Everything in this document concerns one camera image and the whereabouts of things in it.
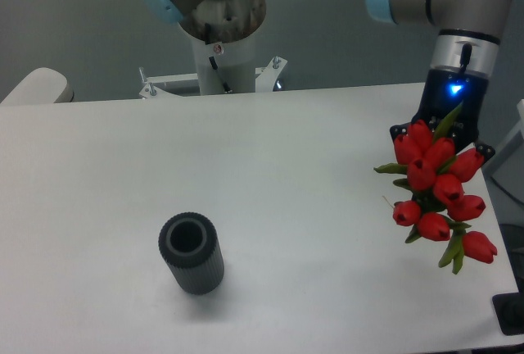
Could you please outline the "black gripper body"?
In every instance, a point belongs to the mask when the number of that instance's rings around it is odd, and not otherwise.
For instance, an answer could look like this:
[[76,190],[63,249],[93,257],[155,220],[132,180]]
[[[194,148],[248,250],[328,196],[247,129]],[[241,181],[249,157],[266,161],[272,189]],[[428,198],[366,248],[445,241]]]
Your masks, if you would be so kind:
[[478,129],[488,86],[489,80],[480,76],[430,70],[418,110],[411,121],[423,120],[431,130],[435,130],[450,112],[459,107],[460,111],[445,135],[454,140],[457,152],[473,144],[485,161],[489,161],[495,155],[495,148],[479,139]]

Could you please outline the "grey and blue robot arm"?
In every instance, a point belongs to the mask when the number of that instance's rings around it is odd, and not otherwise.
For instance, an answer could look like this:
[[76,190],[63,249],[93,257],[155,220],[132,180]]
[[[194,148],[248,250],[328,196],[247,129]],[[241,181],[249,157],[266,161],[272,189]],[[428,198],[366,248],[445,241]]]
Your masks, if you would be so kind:
[[[143,0],[155,17],[177,24],[192,42],[201,94],[271,91],[284,62],[264,72],[254,65],[254,35],[265,0]],[[481,105],[488,89],[513,0],[365,0],[384,23],[427,23],[439,30],[416,118],[438,125],[460,107],[447,135],[457,149],[473,145],[491,162],[495,150],[479,140]]]

